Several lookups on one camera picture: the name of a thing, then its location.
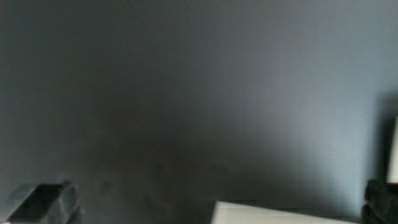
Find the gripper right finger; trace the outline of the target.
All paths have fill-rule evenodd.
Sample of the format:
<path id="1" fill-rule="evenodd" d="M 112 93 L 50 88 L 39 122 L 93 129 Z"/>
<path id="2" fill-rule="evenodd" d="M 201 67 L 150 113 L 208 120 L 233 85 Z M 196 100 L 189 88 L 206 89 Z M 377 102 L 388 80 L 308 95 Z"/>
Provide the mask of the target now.
<path id="1" fill-rule="evenodd" d="M 398 224 L 398 185 L 379 180 L 366 185 L 361 224 Z"/>

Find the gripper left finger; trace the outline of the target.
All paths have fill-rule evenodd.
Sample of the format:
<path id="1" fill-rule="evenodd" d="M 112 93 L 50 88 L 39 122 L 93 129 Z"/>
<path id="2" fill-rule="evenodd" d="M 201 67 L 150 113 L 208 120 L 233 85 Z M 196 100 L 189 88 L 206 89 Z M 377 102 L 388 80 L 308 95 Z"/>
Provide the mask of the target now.
<path id="1" fill-rule="evenodd" d="M 84 224 L 77 185 L 22 185 L 0 204 L 0 224 Z"/>

